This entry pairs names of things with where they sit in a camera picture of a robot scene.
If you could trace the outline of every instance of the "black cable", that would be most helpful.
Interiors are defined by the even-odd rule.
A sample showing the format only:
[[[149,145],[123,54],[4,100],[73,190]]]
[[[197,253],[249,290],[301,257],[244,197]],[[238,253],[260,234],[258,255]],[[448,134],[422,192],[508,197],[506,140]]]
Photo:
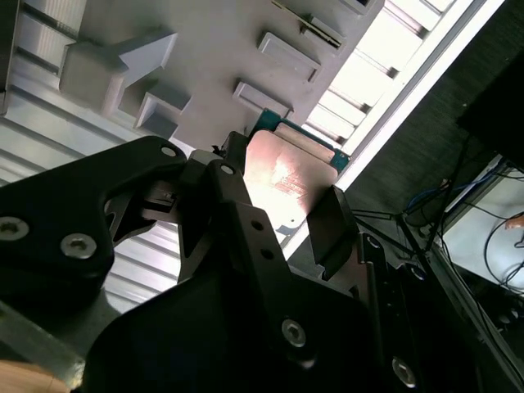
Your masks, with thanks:
[[[524,182],[524,176],[514,177],[514,176],[509,176],[507,174],[495,174],[495,176],[499,176],[501,178],[512,178],[513,180],[517,180],[519,182]]]
[[[451,259],[451,254],[449,253],[448,245],[445,243],[444,238],[442,237],[442,234],[438,233],[438,236],[440,238],[440,241],[442,242],[442,250],[444,250],[444,253],[445,253],[446,257],[448,258],[449,266],[454,271],[454,273],[456,274],[458,279],[462,282],[462,284],[466,287],[466,290],[469,292],[470,296],[472,297],[472,299],[477,304],[479,315],[481,316],[482,323],[484,323],[486,331],[490,335],[491,342],[493,344],[495,344],[497,347],[499,347],[500,352],[502,353],[502,355],[504,355],[504,358],[506,358],[506,360],[508,361],[508,363],[511,366],[511,368],[513,369],[513,371],[517,374],[519,382],[521,383],[521,385],[524,386],[524,379],[522,379],[522,376],[520,374],[519,369],[517,368],[517,366],[515,366],[515,364],[513,364],[513,361],[509,358],[509,356],[506,354],[506,352],[503,349],[500,348],[499,344],[495,340],[495,336],[493,336],[493,333],[491,332],[490,326],[488,325],[488,322],[486,321],[486,317],[484,316],[484,311],[482,309],[481,303],[478,301],[477,297],[473,294],[472,290],[469,288],[469,286],[466,284],[466,282],[464,281],[462,276],[459,274],[459,272],[455,268],[454,263],[453,263],[453,261]]]
[[[499,279],[497,276],[495,276],[495,274],[493,273],[493,270],[491,270],[491,267],[490,267],[490,263],[488,261],[488,247],[490,246],[490,241],[491,239],[493,238],[493,235],[495,235],[495,233],[497,232],[497,230],[502,227],[504,224],[506,224],[510,219],[515,219],[517,217],[520,217],[524,215],[524,211],[523,212],[520,212],[516,215],[512,215],[511,217],[507,218],[507,219],[503,219],[499,224],[497,224],[493,229],[491,229],[491,232],[490,234],[488,235],[488,238],[486,239],[486,242],[484,243],[484,253],[483,253],[483,256],[484,256],[484,265],[486,266],[486,268],[488,269],[488,272],[490,272],[491,274],[491,277],[493,277],[496,282],[499,283],[499,285],[501,287],[504,287],[506,289],[508,289],[509,291],[513,292],[513,293],[517,293],[518,295],[521,295],[521,294],[524,294],[524,288],[517,288],[517,287],[513,287],[511,285],[509,285],[508,283],[508,277],[509,276],[512,276],[510,279],[513,279],[517,273],[522,270],[524,268],[524,261],[523,263],[519,264],[519,266],[516,268],[517,272],[514,272],[514,270],[512,270],[507,276],[506,278],[503,278],[502,280]]]
[[[502,217],[500,215],[496,215],[495,213],[491,213],[490,211],[486,210],[486,209],[482,209],[481,207],[479,206],[476,206],[476,205],[473,205],[472,203],[469,203],[469,202],[463,202],[464,205],[468,205],[468,206],[471,206],[471,207],[474,207],[475,209],[478,209],[480,211],[483,211],[484,213],[486,213],[487,215],[490,215],[491,217],[495,217],[496,219],[509,219],[509,217]]]

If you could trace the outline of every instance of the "metal sheet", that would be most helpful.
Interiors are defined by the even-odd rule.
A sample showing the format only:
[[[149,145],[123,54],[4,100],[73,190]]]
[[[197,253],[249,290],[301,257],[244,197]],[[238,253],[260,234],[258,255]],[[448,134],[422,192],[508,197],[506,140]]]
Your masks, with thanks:
[[[302,223],[336,178],[334,168],[269,131],[257,132],[247,147],[244,180],[251,201],[282,233]]]
[[[25,0],[25,4],[78,33],[87,0]]]
[[[64,47],[74,42],[73,39],[51,29],[39,20],[20,14],[20,36],[18,46],[44,60],[59,70],[64,55]]]
[[[487,192],[476,205],[502,217],[511,217],[524,211],[524,183],[503,178]],[[484,263],[484,245],[491,230],[501,219],[471,208],[451,228],[447,228],[444,240],[454,263],[495,284]],[[522,228],[499,228],[490,240],[488,262],[500,281],[522,262],[522,249],[515,244],[522,239]],[[519,272],[510,285],[524,288],[524,272]]]

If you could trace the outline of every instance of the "wire bundle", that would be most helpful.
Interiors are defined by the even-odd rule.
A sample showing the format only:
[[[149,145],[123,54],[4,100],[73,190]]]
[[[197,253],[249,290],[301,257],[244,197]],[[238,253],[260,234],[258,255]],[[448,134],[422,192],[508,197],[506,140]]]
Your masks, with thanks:
[[[490,267],[490,263],[488,261],[488,248],[490,246],[490,241],[493,238],[493,235],[495,235],[495,233],[499,230],[500,227],[506,224],[510,219],[515,219],[517,217],[521,217],[522,215],[524,215],[524,211],[516,215],[512,215],[511,217],[508,217],[506,219],[502,218],[503,221],[501,221],[491,230],[490,234],[488,235],[488,238],[486,239],[486,243],[484,243],[484,265],[488,269],[488,272],[490,272],[491,277],[493,277],[496,280],[496,282],[499,283],[501,287],[513,293],[516,293],[518,295],[524,294],[524,288],[514,287],[510,285],[509,282],[513,280],[522,269],[524,269],[524,260],[520,264],[518,264],[515,268],[513,268],[511,271],[509,271],[503,279],[500,279],[493,273],[493,270]]]

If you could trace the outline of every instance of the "black metal bracket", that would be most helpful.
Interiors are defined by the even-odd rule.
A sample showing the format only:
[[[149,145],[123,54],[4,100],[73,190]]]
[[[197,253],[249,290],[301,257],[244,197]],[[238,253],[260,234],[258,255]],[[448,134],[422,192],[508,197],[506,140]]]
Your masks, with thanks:
[[[20,236],[0,241],[0,296],[57,307],[92,299],[114,245],[154,223],[139,214],[138,194],[185,162],[175,145],[149,137],[3,187],[4,232]]]

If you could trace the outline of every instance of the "mounting hole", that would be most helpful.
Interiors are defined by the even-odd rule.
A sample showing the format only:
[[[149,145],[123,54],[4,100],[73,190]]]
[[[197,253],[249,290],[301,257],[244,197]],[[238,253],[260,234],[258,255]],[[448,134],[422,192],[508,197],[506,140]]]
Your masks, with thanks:
[[[295,348],[305,345],[305,331],[302,326],[293,319],[286,319],[282,322],[282,334],[287,342]]]
[[[262,254],[262,256],[267,260],[272,260],[275,257],[273,252],[271,252],[270,250],[266,250],[265,248],[260,250],[260,254]]]
[[[225,172],[226,174],[234,174],[235,173],[235,169],[233,169],[233,168],[231,168],[230,166],[227,166],[227,165],[221,165],[220,169],[223,172]]]
[[[264,230],[264,225],[262,225],[261,223],[259,223],[258,221],[251,221],[251,226],[256,229],[257,231],[262,231]]]
[[[0,217],[0,241],[20,240],[29,233],[29,225],[17,217]]]
[[[162,147],[161,150],[165,155],[169,157],[175,157],[177,155],[177,152],[173,150],[171,147]]]

